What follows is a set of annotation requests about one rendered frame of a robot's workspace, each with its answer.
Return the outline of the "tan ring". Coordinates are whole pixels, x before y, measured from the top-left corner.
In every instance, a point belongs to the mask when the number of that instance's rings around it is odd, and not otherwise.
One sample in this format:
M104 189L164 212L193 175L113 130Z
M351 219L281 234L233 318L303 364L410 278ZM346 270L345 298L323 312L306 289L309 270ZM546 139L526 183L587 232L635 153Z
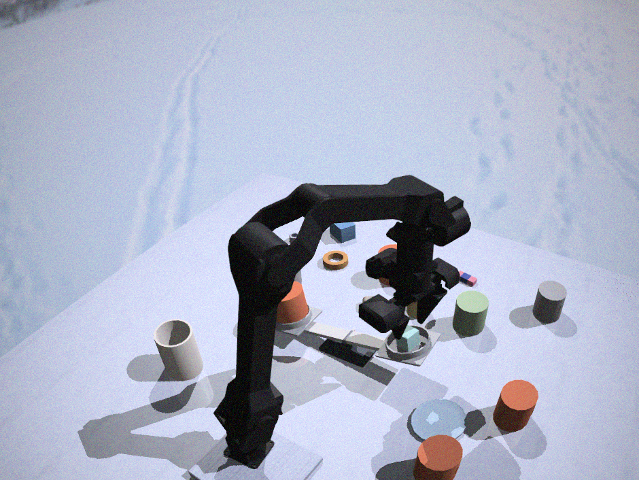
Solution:
M339 262L331 262L330 260L333 258L339 258L341 261ZM333 250L327 252L323 256L323 264L327 269L330 270L340 270L344 269L349 263L348 255L345 252Z

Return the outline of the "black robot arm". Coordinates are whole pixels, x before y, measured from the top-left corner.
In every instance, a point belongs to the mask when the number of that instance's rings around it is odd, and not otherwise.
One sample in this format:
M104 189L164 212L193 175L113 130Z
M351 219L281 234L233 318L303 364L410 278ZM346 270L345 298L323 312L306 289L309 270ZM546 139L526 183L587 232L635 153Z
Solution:
M302 216L291 244L273 232ZM301 184L231 235L228 259L239 295L237 372L213 412L227 434L225 456L257 469L274 446L271 437L283 414L283 394L271 382L277 308L296 274L314 257L323 232L335 223L388 219L402 222L386 233L397 249L366 260L365 271L374 279L388 279L391 287L396 285L392 259L426 266L434 245L445 247L471 226L462 199L454 196L444 202L443 192L404 175L383 185Z

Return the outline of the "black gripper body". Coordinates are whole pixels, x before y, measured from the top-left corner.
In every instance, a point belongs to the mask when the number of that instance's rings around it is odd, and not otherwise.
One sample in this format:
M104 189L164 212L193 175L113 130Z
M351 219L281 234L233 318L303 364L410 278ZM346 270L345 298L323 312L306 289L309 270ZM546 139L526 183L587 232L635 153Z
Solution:
M390 286L396 290L394 297L387 300L378 294L359 304L359 318L380 333L387 333L399 325L408 305L441 289L441 280L449 290L459 284L458 269L439 257L426 266L410 267L396 256L390 265L396 268L396 285Z

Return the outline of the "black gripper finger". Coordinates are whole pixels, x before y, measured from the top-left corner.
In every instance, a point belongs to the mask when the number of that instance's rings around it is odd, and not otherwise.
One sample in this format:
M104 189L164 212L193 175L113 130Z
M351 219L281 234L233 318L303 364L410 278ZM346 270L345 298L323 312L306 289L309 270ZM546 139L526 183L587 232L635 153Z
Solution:
M392 332L394 333L394 337L396 339L400 339L401 336L404 333L404 330L407 326L407 324L409 323L410 317L407 317L406 315L404 315L404 317L401 319L399 325L397 325L395 328L392 329Z
M447 293L448 291L445 288L441 288L435 293L429 293L417 301L417 322L423 324Z

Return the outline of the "beige hollow cylinder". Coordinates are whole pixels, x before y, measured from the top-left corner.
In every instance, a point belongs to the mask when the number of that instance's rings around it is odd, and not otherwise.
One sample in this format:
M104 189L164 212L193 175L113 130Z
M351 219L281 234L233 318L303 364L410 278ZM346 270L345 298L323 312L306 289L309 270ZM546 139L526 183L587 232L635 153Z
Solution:
M411 316L412 318L417 319L417 303L413 302L410 305L408 305L406 308L406 312L408 316Z

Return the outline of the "orange cylinder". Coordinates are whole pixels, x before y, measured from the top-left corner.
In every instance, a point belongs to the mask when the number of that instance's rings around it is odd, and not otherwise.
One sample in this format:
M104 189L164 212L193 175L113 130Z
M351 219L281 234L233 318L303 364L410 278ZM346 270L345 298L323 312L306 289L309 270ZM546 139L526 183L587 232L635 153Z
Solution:
M382 248L378 251L378 253L380 253L380 252L382 252L383 250L386 250L386 249L388 249L388 248L394 248L394 249L397 249L397 244L385 245L385 246L383 246L383 247L382 247ZM383 283L384 285L390 286L390 285L389 285L389 280L388 280L388 279L386 279L386 278L380 277L380 278L379 278L379 281L380 281L381 283Z
M538 391L533 384L524 380L509 381L500 393L493 420L501 430L516 432L523 429L532 415Z
M294 281L288 295L278 304L276 320L282 324L290 324L302 320L308 312L303 287Z
M417 451L413 476L415 480L453 480L462 455L462 446L454 437L430 436Z

